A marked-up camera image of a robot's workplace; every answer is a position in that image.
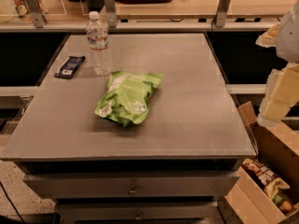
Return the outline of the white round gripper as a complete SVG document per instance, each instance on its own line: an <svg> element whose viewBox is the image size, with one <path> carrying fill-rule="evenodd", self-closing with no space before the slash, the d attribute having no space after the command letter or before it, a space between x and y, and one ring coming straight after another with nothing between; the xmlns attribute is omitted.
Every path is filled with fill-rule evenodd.
<svg viewBox="0 0 299 224"><path fill-rule="evenodd" d="M272 127L299 102L299 0L280 24L260 35L255 44L276 47L277 56L290 62L282 70L273 69L266 82L257 122L263 127Z"/></svg>

